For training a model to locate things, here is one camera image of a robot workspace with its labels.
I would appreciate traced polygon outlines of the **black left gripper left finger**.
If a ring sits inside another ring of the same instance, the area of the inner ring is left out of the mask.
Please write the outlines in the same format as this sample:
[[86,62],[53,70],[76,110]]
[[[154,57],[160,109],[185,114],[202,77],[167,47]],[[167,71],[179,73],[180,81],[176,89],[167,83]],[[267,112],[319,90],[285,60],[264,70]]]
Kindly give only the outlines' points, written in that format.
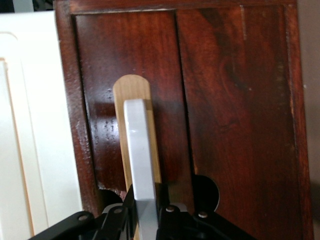
[[131,186],[124,202],[108,205],[94,217],[79,211],[31,237],[32,240],[132,240],[137,228],[136,201]]

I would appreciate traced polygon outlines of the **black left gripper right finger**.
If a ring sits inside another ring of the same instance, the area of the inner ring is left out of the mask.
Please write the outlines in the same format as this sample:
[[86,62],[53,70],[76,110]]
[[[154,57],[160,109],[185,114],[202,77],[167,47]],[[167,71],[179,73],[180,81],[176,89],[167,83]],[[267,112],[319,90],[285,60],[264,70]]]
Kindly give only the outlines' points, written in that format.
[[156,183],[157,240],[253,240],[254,237],[210,211],[190,214],[182,203],[171,203],[166,184]]

